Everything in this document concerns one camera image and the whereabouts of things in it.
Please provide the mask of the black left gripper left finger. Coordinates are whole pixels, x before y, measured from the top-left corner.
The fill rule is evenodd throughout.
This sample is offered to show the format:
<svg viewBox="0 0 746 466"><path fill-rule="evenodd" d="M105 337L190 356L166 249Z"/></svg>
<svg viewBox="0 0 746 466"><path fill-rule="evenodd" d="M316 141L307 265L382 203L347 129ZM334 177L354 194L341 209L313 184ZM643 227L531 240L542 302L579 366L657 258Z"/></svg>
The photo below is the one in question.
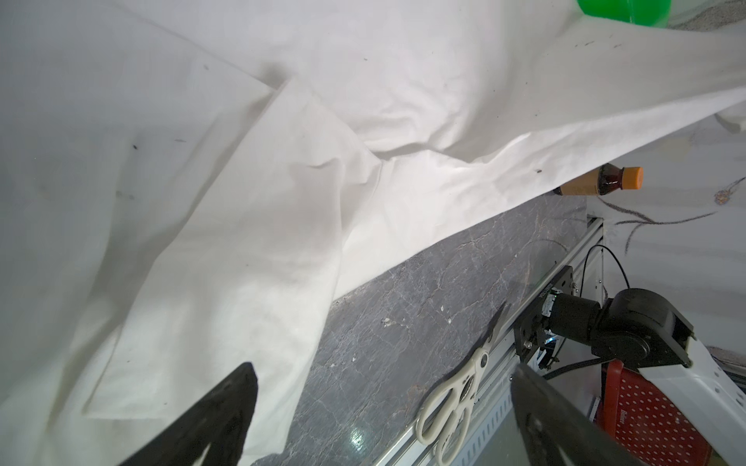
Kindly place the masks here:
<svg viewBox="0 0 746 466"><path fill-rule="evenodd" d="M239 365L124 465L236 465L258 401L258 377Z"/></svg>

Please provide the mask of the white t-shirt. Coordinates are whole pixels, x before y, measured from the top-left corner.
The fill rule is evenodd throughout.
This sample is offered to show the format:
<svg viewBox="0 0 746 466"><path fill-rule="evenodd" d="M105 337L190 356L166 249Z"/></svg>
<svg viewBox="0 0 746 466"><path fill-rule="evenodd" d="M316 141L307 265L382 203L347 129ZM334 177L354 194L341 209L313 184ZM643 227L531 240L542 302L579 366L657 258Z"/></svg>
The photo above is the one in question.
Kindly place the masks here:
<svg viewBox="0 0 746 466"><path fill-rule="evenodd" d="M572 1L5 1L1 461L115 465L239 364L287 444L335 298L743 101Z"/></svg>

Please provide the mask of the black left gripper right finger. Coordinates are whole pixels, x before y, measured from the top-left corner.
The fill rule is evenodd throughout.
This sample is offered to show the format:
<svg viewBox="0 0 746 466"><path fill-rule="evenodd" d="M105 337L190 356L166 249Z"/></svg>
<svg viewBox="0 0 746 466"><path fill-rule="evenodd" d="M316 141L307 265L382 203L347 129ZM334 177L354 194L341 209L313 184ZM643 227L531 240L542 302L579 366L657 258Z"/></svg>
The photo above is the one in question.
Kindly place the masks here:
<svg viewBox="0 0 746 466"><path fill-rule="evenodd" d="M517 365L510 391L531 465L642 463L592 424L528 365Z"/></svg>

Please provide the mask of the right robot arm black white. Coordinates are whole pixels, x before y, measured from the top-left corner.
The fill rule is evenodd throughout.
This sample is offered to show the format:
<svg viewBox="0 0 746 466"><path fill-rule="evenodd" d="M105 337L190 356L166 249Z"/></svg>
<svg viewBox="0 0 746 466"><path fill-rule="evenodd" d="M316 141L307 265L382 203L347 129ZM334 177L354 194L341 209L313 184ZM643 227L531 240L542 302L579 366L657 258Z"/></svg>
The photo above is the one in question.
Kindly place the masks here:
<svg viewBox="0 0 746 466"><path fill-rule="evenodd" d="M533 465L706 465L745 461L745 394L664 297L624 289L604 302L572 294L565 267L513 325L528 361L557 336L602 370L600 413L584 416L553 386L558 372L523 363L511 384Z"/></svg>

